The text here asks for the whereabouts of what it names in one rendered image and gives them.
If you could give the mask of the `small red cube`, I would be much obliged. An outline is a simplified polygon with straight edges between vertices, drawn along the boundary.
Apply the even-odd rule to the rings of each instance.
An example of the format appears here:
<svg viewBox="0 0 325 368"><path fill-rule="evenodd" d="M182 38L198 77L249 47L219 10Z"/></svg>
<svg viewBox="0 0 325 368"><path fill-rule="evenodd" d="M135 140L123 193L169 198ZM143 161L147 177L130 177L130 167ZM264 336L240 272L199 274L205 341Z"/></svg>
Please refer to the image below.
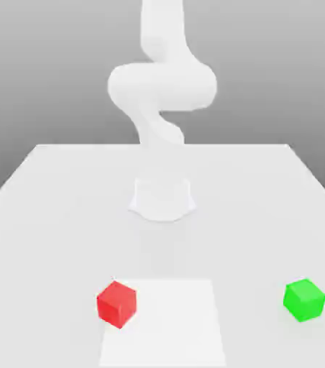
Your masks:
<svg viewBox="0 0 325 368"><path fill-rule="evenodd" d="M137 311L137 292L114 280L97 295L96 305L100 319L121 329Z"/></svg>

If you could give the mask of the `small green cube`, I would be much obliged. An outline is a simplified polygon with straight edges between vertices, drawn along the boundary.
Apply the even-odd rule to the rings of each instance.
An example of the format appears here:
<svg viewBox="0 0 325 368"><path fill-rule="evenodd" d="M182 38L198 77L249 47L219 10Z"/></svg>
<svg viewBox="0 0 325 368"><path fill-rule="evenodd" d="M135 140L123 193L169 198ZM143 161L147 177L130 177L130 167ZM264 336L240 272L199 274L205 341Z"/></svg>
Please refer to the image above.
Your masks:
<svg viewBox="0 0 325 368"><path fill-rule="evenodd" d="M319 317L324 304L325 293L307 278L285 286L283 305L298 322Z"/></svg>

